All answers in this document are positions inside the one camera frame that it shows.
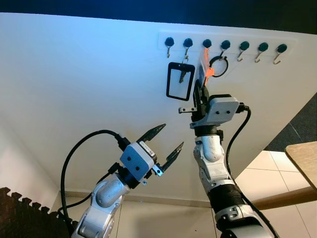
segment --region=wooden table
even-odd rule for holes
[[[310,186],[254,201],[260,210],[317,200],[317,141],[289,145],[285,153]]]

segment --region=orange tag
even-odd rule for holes
[[[214,75],[214,68],[208,68],[205,74],[205,77],[213,76]]]

